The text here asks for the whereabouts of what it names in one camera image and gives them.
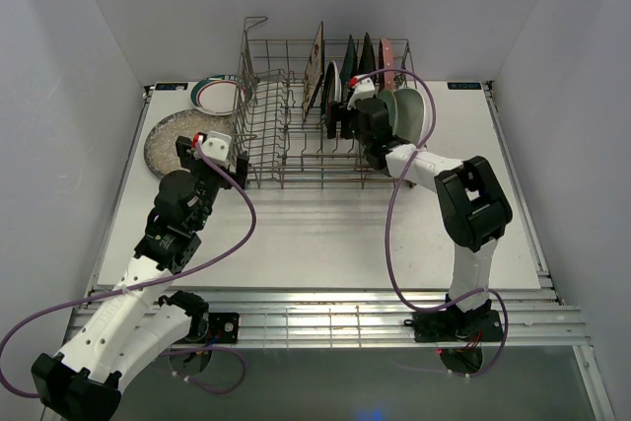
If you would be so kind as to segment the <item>large teal red rimmed plate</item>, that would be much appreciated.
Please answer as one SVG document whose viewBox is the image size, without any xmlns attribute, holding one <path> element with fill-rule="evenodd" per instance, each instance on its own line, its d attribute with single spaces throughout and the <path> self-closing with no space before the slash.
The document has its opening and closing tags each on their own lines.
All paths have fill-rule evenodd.
<svg viewBox="0 0 631 421">
<path fill-rule="evenodd" d="M 339 69 L 335 60 L 330 60 L 327 64 L 322 85 L 320 112 L 322 117 L 329 115 L 328 109 L 331 103 L 341 101 L 341 81 Z"/>
</svg>

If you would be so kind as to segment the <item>cream floral square plate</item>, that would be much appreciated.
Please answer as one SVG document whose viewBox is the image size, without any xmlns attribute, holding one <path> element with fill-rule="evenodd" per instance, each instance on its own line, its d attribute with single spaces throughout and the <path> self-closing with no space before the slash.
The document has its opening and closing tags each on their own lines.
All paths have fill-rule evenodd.
<svg viewBox="0 0 631 421">
<path fill-rule="evenodd" d="M 320 22 L 315 34 L 310 56 L 304 74 L 304 96 L 302 118 L 306 121 L 315 105 L 324 74 L 324 37 L 323 22 Z"/>
</svg>

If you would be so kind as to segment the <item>teal square plate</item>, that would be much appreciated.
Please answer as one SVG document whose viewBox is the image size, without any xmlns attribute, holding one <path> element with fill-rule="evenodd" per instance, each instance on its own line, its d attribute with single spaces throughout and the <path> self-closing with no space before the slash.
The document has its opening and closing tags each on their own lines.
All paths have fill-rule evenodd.
<svg viewBox="0 0 631 421">
<path fill-rule="evenodd" d="M 339 71 L 339 78 L 343 85 L 347 85 L 349 81 L 357 74 L 358 58 L 356 43 L 353 36 L 348 36 L 346 50 L 342 67 Z"/>
</svg>

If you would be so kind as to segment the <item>grey speckled round plate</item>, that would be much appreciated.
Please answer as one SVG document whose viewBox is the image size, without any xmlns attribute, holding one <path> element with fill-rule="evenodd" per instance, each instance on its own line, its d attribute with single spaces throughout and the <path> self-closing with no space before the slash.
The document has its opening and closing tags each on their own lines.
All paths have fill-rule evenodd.
<svg viewBox="0 0 631 421">
<path fill-rule="evenodd" d="M 170 114 L 159 121 L 149 132 L 144 143 L 144 160 L 149 171 L 157 178 L 180 170 L 180 160 L 176 152 L 178 137 L 189 141 L 198 132 L 217 131 L 231 133 L 228 118 L 204 114 L 196 109 L 186 109 Z"/>
</svg>

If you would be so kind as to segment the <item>light green floral plate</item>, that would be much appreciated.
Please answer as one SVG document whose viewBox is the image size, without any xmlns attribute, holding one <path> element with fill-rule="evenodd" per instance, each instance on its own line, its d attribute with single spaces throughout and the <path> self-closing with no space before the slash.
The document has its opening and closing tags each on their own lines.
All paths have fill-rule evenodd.
<svg viewBox="0 0 631 421">
<path fill-rule="evenodd" d="M 377 98 L 386 104 L 389 125 L 392 130 L 395 130 L 398 124 L 398 108 L 394 92 L 391 90 L 382 90 L 377 94 Z"/>
</svg>

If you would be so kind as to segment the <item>small teal red rimmed plate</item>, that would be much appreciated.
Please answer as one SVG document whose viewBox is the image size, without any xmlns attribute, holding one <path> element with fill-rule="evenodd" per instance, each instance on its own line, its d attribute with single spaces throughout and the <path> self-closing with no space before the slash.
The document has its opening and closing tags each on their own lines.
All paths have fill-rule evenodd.
<svg viewBox="0 0 631 421">
<path fill-rule="evenodd" d="M 251 98 L 252 90 L 241 77 L 236 75 L 215 75 L 197 82 L 191 92 L 190 101 L 198 111 L 214 115 L 228 116 L 233 113 L 238 101 Z"/>
</svg>

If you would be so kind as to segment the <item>black floral square plate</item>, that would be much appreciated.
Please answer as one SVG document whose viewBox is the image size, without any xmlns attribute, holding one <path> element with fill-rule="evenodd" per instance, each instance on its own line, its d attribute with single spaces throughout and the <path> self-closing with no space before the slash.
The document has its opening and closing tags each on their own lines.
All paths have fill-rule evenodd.
<svg viewBox="0 0 631 421">
<path fill-rule="evenodd" d="M 376 70 L 377 60 L 372 39 L 368 33 L 365 33 L 357 73 L 359 75 L 366 75 Z"/>
</svg>

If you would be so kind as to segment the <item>white oval plate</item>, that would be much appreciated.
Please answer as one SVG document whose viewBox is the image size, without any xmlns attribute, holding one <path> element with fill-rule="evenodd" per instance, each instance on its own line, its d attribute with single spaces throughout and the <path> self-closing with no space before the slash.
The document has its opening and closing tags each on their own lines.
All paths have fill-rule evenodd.
<svg viewBox="0 0 631 421">
<path fill-rule="evenodd" d="M 397 119 L 394 133 L 401 139 L 418 144 L 426 132 L 425 102 L 422 94 L 411 88 L 403 88 L 394 92 Z"/>
</svg>

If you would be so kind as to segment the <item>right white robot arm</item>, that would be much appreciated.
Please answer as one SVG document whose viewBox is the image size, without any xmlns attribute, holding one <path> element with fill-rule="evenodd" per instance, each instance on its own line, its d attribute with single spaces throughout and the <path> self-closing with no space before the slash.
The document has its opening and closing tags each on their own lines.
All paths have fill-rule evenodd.
<svg viewBox="0 0 631 421">
<path fill-rule="evenodd" d="M 417 312 L 408 325 L 420 341 L 502 337 L 488 293 L 497 243 L 513 219 L 512 208 L 490 163 L 483 157 L 449 159 L 419 141 L 426 108 L 404 117 L 400 101 L 372 97 L 349 107 L 323 107 L 328 138 L 353 138 L 368 165 L 392 178 L 405 178 L 437 196 L 443 225 L 454 243 L 453 278 L 445 302 Z"/>
</svg>

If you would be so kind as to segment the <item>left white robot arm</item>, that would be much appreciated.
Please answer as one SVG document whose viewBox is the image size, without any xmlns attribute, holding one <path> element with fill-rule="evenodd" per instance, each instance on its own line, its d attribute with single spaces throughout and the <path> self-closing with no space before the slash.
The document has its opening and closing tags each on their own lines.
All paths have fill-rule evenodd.
<svg viewBox="0 0 631 421">
<path fill-rule="evenodd" d="M 165 293 L 200 247 L 219 191 L 245 186 L 248 156 L 232 166 L 232 142 L 215 131 L 176 139 L 180 167 L 161 178 L 144 235 L 112 295 L 55 355 L 32 365 L 44 406 L 67 420 L 108 420 L 129 384 L 166 349 L 207 334 L 202 298 Z"/>
</svg>

